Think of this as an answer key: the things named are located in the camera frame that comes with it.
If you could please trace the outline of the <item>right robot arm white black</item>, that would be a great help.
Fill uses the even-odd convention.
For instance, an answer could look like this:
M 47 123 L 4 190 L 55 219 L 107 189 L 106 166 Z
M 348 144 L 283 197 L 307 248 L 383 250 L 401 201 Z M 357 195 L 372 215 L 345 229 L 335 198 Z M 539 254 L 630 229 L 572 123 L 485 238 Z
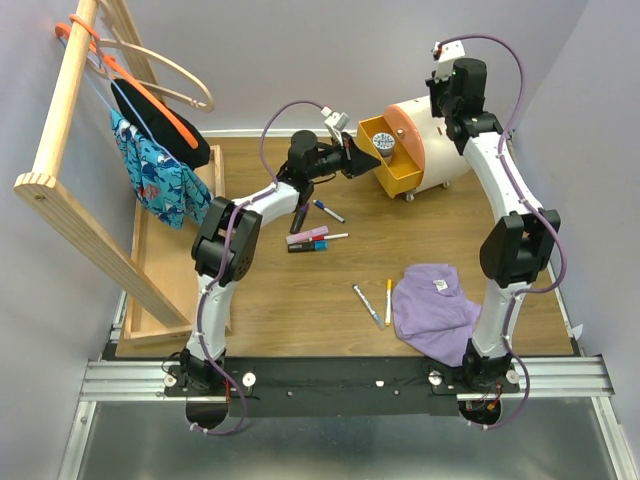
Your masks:
M 487 66 L 437 50 L 426 84 L 431 113 L 480 180 L 495 225 L 479 252 L 485 300 L 455 380 L 467 390 L 498 390 L 512 374 L 514 327 L 525 296 L 550 260 L 560 216 L 532 197 L 518 173 L 497 117 L 484 108 Z

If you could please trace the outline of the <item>blue capped white marker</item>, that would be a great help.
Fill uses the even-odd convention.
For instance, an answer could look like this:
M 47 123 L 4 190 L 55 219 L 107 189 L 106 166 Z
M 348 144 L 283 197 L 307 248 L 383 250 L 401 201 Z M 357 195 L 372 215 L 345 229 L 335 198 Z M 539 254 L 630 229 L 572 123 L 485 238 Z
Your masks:
M 345 218 L 343 218 L 342 216 L 340 216 L 338 213 L 336 213 L 335 211 L 331 210 L 329 207 L 327 207 L 323 202 L 321 202 L 320 200 L 314 199 L 313 200 L 313 204 L 319 208 L 320 210 L 324 211 L 327 215 L 331 216 L 333 219 L 335 219 L 336 221 L 338 221 L 339 223 L 346 223 Z

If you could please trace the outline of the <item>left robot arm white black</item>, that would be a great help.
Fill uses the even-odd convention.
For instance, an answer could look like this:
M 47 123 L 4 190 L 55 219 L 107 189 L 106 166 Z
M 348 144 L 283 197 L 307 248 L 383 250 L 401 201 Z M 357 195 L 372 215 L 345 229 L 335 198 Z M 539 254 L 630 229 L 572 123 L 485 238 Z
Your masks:
M 326 144 L 301 130 L 292 136 L 287 159 L 268 187 L 241 199 L 214 198 L 191 249 L 198 304 L 190 338 L 167 372 L 176 388 L 209 395 L 229 380 L 223 356 L 232 298 L 252 265 L 261 228 L 303 206 L 318 178 L 340 173 L 351 179 L 380 165 L 346 132 Z

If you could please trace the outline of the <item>purple black highlighter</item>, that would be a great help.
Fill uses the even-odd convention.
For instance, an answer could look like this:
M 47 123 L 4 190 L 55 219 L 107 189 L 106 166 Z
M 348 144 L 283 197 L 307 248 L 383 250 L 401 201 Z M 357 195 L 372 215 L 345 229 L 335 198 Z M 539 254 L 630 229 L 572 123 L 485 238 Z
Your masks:
M 302 207 L 300 207 L 294 216 L 294 219 L 292 221 L 291 227 L 290 227 L 290 233 L 291 234 L 297 234 L 301 231 L 301 228 L 304 224 L 304 221 L 306 219 L 306 215 L 307 215 L 307 211 L 308 211 L 308 206 L 304 205 Z

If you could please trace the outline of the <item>round blue tin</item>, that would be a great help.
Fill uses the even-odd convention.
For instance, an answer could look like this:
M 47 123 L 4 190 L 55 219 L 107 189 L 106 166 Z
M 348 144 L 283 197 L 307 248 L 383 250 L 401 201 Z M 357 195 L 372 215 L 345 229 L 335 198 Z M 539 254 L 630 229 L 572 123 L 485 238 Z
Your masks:
M 392 161 L 395 151 L 396 140 L 394 136 L 387 132 L 379 132 L 373 135 L 372 144 L 386 164 Z

